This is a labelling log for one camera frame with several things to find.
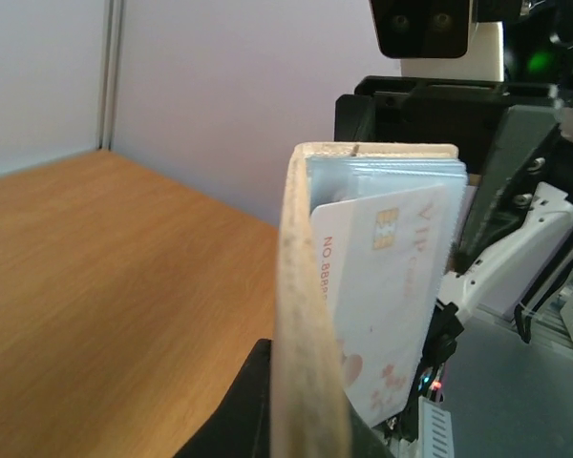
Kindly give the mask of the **beige card holder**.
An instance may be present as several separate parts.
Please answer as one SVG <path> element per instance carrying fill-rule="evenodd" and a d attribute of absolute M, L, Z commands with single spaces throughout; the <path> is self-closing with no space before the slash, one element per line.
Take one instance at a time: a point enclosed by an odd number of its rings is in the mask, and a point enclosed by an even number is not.
<path fill-rule="evenodd" d="M 452 144 L 306 142 L 294 148 L 286 172 L 277 249 L 270 379 L 272 456 L 351 457 L 350 410 L 354 407 L 344 389 L 335 328 L 321 288 L 312 211 L 328 203 L 446 186 L 449 213 L 431 289 L 434 313 L 467 181 L 465 166 Z M 417 401 L 417 369 L 433 313 L 407 402 L 389 419 Z M 369 427 L 388 447 L 378 431 L 387 420 Z"/>

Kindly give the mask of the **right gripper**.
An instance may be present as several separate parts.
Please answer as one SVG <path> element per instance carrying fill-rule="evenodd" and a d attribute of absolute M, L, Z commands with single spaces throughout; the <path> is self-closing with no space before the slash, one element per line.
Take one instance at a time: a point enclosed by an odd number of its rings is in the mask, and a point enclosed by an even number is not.
<path fill-rule="evenodd" d="M 368 76 L 335 102 L 337 141 L 453 144 L 479 178 L 453 254 L 465 273 L 520 229 L 559 137 L 553 84 Z"/>

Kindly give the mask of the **white VIP card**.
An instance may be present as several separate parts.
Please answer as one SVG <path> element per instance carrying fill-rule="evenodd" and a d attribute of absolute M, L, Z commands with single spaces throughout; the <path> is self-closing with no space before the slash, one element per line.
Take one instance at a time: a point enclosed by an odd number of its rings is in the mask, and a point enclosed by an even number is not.
<path fill-rule="evenodd" d="M 344 389 L 370 427 L 407 402 L 433 313 L 448 213 L 444 185 L 328 203 L 311 213 Z"/>

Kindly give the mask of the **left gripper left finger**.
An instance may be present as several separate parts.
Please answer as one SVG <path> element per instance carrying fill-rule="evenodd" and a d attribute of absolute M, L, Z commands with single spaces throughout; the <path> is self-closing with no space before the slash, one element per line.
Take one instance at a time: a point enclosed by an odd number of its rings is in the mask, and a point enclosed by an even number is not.
<path fill-rule="evenodd" d="M 270 456 L 271 344 L 260 339 L 253 345 L 219 406 L 177 458 Z"/>

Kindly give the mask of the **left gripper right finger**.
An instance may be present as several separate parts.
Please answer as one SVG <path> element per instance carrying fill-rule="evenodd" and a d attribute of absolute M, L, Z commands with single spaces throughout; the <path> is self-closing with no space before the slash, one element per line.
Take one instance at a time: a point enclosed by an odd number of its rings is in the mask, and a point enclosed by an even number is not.
<path fill-rule="evenodd" d="M 389 448 L 354 409 L 350 410 L 350 435 L 352 458 L 394 458 Z"/>

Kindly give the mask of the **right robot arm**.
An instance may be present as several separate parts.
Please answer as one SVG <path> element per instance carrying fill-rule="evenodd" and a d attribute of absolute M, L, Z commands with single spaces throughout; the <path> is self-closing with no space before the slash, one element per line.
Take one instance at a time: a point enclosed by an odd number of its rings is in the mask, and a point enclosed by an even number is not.
<path fill-rule="evenodd" d="M 411 441 L 481 299 L 515 280 L 508 316 L 529 341 L 573 272 L 573 1 L 374 1 L 371 16 L 402 74 L 340 96 L 335 139 L 451 143 L 477 185 L 407 404 L 378 428 Z"/>

